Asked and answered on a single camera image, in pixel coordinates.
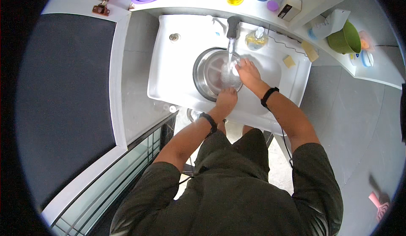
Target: pink brush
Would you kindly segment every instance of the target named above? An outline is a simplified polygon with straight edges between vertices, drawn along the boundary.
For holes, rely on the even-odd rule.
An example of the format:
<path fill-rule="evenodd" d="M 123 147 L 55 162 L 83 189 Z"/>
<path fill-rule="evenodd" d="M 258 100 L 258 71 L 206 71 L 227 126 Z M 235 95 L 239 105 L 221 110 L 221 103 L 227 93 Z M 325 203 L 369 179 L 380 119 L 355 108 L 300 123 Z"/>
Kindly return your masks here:
<path fill-rule="evenodd" d="M 388 210 L 389 208 L 389 203 L 384 203 L 384 204 L 380 204 L 378 198 L 376 197 L 376 194 L 374 192 L 371 192 L 371 194 L 369 195 L 369 199 L 375 204 L 375 206 L 378 208 L 378 212 L 376 213 L 376 219 L 379 221 L 381 221 L 381 219 L 383 218 L 383 215 L 385 214 L 385 212 Z"/>

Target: person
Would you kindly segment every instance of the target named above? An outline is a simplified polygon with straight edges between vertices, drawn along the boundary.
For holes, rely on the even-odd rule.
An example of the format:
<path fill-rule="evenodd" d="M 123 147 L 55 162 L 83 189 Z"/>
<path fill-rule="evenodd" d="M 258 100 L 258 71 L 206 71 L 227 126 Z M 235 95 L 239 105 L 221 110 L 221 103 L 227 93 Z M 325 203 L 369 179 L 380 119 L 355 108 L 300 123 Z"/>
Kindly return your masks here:
<path fill-rule="evenodd" d="M 259 129 L 244 127 L 240 140 L 232 145 L 227 140 L 223 119 L 235 107 L 237 93 L 226 88 L 207 113 L 210 117 L 200 117 L 163 147 L 121 203 L 110 235 L 337 234 L 343 217 L 341 192 L 311 123 L 261 80 L 248 59 L 241 59 L 236 69 L 259 99 L 268 93 L 263 105 L 290 140 L 292 196 L 268 183 L 268 151 Z M 213 124 L 219 131 L 212 133 Z M 174 201 L 184 164 L 201 143 L 194 178 Z"/>

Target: hand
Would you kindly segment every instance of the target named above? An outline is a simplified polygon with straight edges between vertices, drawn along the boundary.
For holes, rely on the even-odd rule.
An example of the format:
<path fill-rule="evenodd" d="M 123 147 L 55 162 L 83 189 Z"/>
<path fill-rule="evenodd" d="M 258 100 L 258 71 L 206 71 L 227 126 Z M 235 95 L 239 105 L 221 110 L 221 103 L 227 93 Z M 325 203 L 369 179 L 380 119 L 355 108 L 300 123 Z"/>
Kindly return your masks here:
<path fill-rule="evenodd" d="M 258 69 L 252 61 L 247 58 L 240 60 L 240 64 L 236 64 L 236 70 L 240 75 L 242 83 L 250 89 L 259 98 L 263 98 L 270 86 L 261 79 Z"/>
<path fill-rule="evenodd" d="M 231 113 L 237 100 L 237 91 L 234 87 L 222 89 L 217 97 L 216 106 L 208 114 L 216 123 L 219 123 Z"/>
<path fill-rule="evenodd" d="M 236 70 L 240 75 L 242 83 L 250 90 L 252 90 L 256 84 L 262 81 L 258 69 L 254 63 L 249 61 L 247 58 L 241 59 L 239 65 L 236 64 Z"/>

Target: green bowl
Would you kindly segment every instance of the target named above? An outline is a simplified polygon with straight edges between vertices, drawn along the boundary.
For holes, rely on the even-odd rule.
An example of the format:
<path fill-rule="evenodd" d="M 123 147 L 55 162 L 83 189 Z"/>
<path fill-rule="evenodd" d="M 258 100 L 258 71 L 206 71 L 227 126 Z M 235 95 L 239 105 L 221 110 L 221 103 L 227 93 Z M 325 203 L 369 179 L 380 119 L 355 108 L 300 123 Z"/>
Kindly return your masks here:
<path fill-rule="evenodd" d="M 328 45 L 340 54 L 358 54 L 361 52 L 361 40 L 358 31 L 348 20 L 344 27 L 327 37 Z"/>

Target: white box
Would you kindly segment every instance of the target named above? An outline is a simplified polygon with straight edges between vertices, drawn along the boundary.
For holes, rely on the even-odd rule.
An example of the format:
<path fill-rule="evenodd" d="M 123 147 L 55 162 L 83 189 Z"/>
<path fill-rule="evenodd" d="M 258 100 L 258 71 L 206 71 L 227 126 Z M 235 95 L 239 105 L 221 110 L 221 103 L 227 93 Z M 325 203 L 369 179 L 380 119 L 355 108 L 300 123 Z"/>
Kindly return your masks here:
<path fill-rule="evenodd" d="M 302 0 L 282 0 L 278 10 L 278 17 L 291 21 L 302 10 Z"/>

